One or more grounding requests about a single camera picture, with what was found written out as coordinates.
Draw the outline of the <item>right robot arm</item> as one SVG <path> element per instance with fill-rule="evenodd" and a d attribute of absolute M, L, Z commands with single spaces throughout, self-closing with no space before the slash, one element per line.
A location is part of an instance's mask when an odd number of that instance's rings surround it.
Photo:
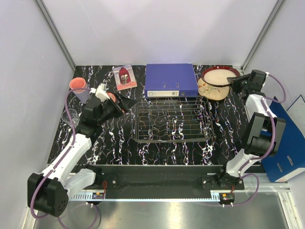
<path fill-rule="evenodd" d="M 284 98 L 277 101 L 261 92 L 268 77 L 273 78 L 283 90 Z M 242 137 L 242 149 L 225 165 L 225 172 L 216 177 L 218 187 L 229 188 L 244 178 L 244 173 L 254 163 L 275 155 L 284 133 L 286 121 L 278 118 L 270 109 L 267 100 L 283 103 L 286 91 L 278 79 L 268 72 L 253 70 L 240 77 L 229 77 L 228 82 L 244 99 L 248 126 Z"/>

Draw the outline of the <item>lavender plastic cup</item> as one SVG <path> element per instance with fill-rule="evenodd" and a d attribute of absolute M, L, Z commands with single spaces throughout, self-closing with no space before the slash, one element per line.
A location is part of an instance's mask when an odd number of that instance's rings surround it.
<path fill-rule="evenodd" d="M 83 104 L 86 104 L 86 102 L 91 98 L 90 90 L 83 90 L 82 92 L 75 92 L 74 94 Z"/>

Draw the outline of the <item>cream floral plate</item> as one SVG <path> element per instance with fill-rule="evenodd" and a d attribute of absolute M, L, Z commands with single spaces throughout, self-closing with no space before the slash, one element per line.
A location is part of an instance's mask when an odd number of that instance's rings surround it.
<path fill-rule="evenodd" d="M 229 94 L 229 87 L 215 87 L 204 82 L 202 78 L 198 80 L 198 94 L 209 100 L 220 101 Z"/>

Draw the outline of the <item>blue white patterned bowl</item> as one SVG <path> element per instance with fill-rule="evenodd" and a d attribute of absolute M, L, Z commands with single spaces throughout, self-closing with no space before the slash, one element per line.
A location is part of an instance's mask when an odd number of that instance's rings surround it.
<path fill-rule="evenodd" d="M 107 95 L 114 101 L 116 102 L 116 96 L 113 93 L 107 92 Z"/>

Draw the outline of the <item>clear glass tumbler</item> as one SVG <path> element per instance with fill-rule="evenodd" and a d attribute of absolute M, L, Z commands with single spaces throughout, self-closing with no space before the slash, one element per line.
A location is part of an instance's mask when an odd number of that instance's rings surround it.
<path fill-rule="evenodd" d="M 76 127 L 79 124 L 80 117 L 78 112 L 75 109 L 64 110 L 61 119 L 64 123 L 66 123 L 69 127 Z"/>

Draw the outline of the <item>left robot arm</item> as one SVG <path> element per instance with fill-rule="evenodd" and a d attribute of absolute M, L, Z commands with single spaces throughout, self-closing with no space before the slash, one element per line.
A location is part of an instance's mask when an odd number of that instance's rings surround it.
<path fill-rule="evenodd" d="M 102 170 L 93 166 L 80 169 L 75 175 L 70 172 L 80 158 L 92 147 L 102 133 L 102 124 L 119 118 L 137 103 L 118 91 L 96 91 L 86 101 L 79 124 L 72 127 L 72 137 L 58 157 L 39 174 L 32 173 L 27 181 L 28 207 L 34 211 L 59 217 L 68 201 L 86 187 L 99 188 L 103 183 Z"/>

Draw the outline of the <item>red rimmed cream plate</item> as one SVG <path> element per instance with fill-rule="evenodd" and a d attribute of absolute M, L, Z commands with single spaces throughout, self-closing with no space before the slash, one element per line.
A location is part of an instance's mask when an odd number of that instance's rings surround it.
<path fill-rule="evenodd" d="M 228 78 L 236 78 L 239 76 L 240 73 L 230 66 L 210 67 L 202 72 L 203 81 L 217 87 L 229 86 L 230 82 L 228 81 Z"/>

